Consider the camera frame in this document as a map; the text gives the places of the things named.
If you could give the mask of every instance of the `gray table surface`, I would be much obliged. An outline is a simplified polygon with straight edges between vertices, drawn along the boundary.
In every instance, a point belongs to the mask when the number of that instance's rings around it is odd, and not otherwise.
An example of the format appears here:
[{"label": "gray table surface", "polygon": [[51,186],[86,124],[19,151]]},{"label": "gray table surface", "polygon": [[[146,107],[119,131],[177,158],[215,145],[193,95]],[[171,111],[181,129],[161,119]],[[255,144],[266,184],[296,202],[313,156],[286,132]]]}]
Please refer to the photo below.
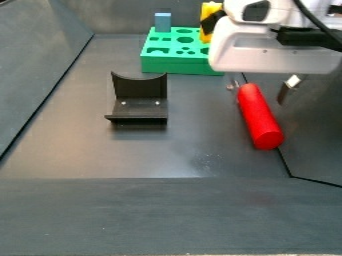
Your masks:
[{"label": "gray table surface", "polygon": [[226,76],[170,75],[166,130],[104,119],[143,42],[95,37],[6,155],[0,255],[341,254],[342,190],[253,148]]}]

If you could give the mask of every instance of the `black plastic bracket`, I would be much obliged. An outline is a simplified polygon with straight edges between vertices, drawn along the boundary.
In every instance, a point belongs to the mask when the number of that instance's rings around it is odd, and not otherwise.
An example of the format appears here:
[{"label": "black plastic bracket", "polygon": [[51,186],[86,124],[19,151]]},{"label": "black plastic bracket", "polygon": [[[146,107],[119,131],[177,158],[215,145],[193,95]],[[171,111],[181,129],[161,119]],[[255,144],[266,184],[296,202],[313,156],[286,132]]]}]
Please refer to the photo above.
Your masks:
[{"label": "black plastic bracket", "polygon": [[342,6],[341,5],[330,5],[328,14],[342,14]]},{"label": "black plastic bracket", "polygon": [[167,123],[167,73],[151,79],[131,79],[114,72],[113,83],[117,101],[111,115],[104,117],[115,124]]},{"label": "black plastic bracket", "polygon": [[[324,31],[313,28],[292,28],[281,27],[277,40],[282,45],[288,46],[320,46],[330,50],[342,52],[342,45],[336,42]],[[342,39],[342,31],[332,29]]]}]

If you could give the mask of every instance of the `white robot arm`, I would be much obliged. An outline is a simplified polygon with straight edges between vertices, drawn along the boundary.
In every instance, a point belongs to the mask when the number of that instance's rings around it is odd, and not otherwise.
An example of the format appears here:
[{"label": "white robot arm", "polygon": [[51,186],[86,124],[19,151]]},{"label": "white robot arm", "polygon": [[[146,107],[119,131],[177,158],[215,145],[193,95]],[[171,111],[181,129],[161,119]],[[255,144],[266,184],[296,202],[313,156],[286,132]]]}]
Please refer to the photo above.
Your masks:
[{"label": "white robot arm", "polygon": [[341,11],[341,4],[330,0],[225,0],[227,16],[217,23],[209,53],[213,69],[330,73],[342,57],[342,17],[332,15],[332,7]]}]

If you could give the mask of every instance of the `red cylinder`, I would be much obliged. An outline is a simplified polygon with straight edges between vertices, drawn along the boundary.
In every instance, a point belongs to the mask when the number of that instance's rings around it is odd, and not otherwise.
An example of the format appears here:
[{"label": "red cylinder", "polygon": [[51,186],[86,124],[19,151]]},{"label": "red cylinder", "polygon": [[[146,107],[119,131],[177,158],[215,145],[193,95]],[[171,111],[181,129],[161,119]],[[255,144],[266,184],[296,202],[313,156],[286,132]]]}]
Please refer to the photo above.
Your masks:
[{"label": "red cylinder", "polygon": [[284,133],[258,86],[245,84],[238,91],[238,101],[258,149],[274,149],[284,142]]}]

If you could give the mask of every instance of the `blue block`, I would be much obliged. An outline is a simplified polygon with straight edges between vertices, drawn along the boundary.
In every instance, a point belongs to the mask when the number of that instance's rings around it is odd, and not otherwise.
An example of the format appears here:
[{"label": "blue block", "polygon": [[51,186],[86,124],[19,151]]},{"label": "blue block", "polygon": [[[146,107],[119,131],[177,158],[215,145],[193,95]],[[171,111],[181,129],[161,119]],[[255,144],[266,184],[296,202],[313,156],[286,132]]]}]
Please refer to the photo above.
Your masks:
[{"label": "blue block", "polygon": [[171,13],[155,13],[155,31],[171,32]]}]

